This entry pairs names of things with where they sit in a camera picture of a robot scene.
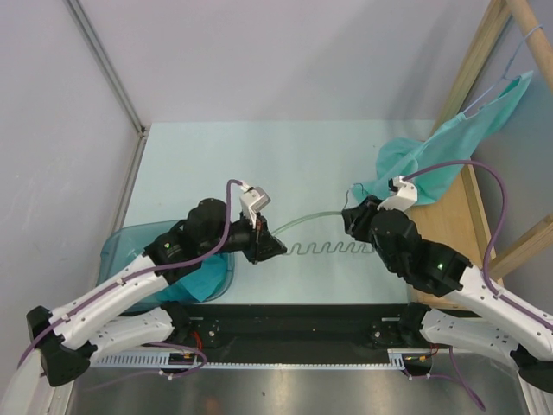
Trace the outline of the translucent green plastic hanger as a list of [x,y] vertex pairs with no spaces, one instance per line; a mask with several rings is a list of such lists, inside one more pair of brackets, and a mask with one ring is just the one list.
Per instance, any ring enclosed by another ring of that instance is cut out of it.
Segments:
[[[341,211],[329,210],[320,211],[312,214],[306,214],[294,220],[291,220],[272,231],[274,236],[284,233],[299,225],[318,220],[322,218],[341,216]],[[323,255],[323,254],[352,254],[352,255],[368,255],[374,253],[374,248],[365,242],[344,242],[326,240],[324,242],[312,241],[309,243],[295,242],[291,248],[285,253],[285,256],[308,256],[308,255]]]

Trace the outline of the blue mesh t shirt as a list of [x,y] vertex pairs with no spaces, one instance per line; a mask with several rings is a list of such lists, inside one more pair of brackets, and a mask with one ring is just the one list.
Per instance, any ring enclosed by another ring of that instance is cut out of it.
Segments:
[[218,254],[205,260],[200,269],[168,288],[158,291],[154,298],[160,302],[204,303],[221,297],[229,288],[234,273],[234,255]]

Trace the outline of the mint green t shirt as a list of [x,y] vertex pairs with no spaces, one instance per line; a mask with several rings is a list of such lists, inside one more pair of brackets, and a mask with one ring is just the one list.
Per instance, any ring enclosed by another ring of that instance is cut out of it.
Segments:
[[390,194],[388,181],[408,176],[439,163],[471,158],[480,143],[501,130],[515,112],[532,81],[528,71],[512,80],[495,99],[470,116],[460,112],[443,123],[425,141],[396,137],[384,144],[376,159],[376,177],[352,185],[352,196],[363,201],[368,195],[385,199]]

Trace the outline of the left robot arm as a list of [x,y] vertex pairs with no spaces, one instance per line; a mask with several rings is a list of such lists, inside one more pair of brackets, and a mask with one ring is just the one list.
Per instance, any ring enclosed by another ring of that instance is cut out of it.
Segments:
[[242,252],[256,264],[285,254],[287,248],[270,233],[257,207],[248,207],[232,221],[225,202],[205,199],[93,290],[54,310],[37,306],[29,311],[30,347],[40,353],[48,384],[63,386],[93,362],[127,348],[165,341],[175,346],[185,343],[191,325],[176,302],[139,316],[121,314],[198,271],[212,256],[231,252]]

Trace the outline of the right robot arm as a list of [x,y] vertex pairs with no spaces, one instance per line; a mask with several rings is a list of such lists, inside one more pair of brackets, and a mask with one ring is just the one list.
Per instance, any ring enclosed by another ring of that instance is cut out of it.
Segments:
[[426,240],[404,212],[368,196],[342,210],[346,234],[374,248],[386,269],[413,288],[455,302],[481,322],[412,303],[398,325],[409,347],[424,341],[461,348],[517,369],[527,383],[552,391],[552,317],[494,281],[455,249]]

